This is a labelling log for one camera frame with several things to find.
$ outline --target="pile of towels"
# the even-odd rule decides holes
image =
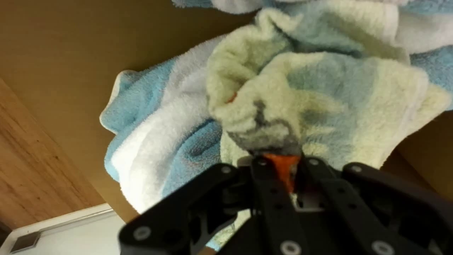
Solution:
[[[400,140],[453,108],[453,0],[174,2],[264,8],[253,23],[117,74],[100,114],[116,134],[104,165],[138,212],[250,151],[379,168]]]

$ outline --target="white surface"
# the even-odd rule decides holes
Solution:
[[[0,255],[9,255],[8,250],[19,234],[89,215],[104,208],[109,206],[100,205],[18,227],[12,230],[7,242],[1,246]],[[124,222],[114,212],[107,212],[92,219],[43,230],[35,247],[17,251],[15,255],[118,255],[117,233],[123,225]]]

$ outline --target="light green towel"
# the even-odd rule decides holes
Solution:
[[[267,8],[215,47],[209,111],[222,161],[249,151],[380,166],[407,134],[446,110],[451,94],[410,66],[397,45],[396,5],[315,1]]]

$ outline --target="towel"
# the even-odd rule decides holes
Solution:
[[[178,6],[202,6],[216,8],[230,13],[252,12],[261,6],[280,6],[287,2],[307,2],[312,0],[172,0]],[[363,1],[363,0],[337,0],[337,1]],[[368,0],[393,2],[399,5],[407,4],[409,0]]]
[[[416,22],[399,23],[400,16]],[[395,4],[370,1],[261,9],[209,57],[222,159],[303,149],[335,168],[349,161],[379,168],[402,138],[451,106],[451,93],[410,66],[419,22]]]
[[[413,0],[404,6],[407,11],[417,12],[420,15],[441,12],[453,13],[453,0]],[[450,26],[450,38],[453,38],[453,23],[447,15],[440,15],[433,19],[430,25],[447,25]],[[444,46],[433,52],[412,55],[412,64],[423,67],[431,81],[438,83],[448,91],[453,91],[453,46]]]
[[[116,77],[100,114],[116,134],[104,166],[137,212],[219,161],[220,128],[208,114],[205,93],[206,57],[219,39]]]

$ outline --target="cloth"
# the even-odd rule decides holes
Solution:
[[[335,168],[379,168],[402,138],[451,104],[451,93],[410,66],[404,47],[419,38],[406,32],[414,22],[399,26],[399,13],[407,16],[393,4],[312,1],[263,9],[256,23],[226,35],[206,76],[222,161],[303,148]]]
[[[404,9],[419,13],[453,13],[453,0],[412,0]],[[453,38],[453,23],[446,19],[446,15],[434,19],[431,25],[450,26],[448,36]],[[441,84],[448,91],[453,91],[453,46],[444,46],[433,52],[416,53],[412,55],[410,59],[412,64],[423,67],[429,73],[431,81]]]
[[[100,114],[116,134],[104,166],[137,212],[219,161],[220,128],[209,118],[205,94],[206,57],[219,39],[116,77]]]
[[[218,8],[230,13],[252,12],[261,6],[280,6],[287,2],[307,2],[312,0],[172,0],[178,6],[202,6]],[[337,1],[362,1],[362,0],[337,0]],[[407,4],[409,0],[368,0],[393,2],[399,5]]]

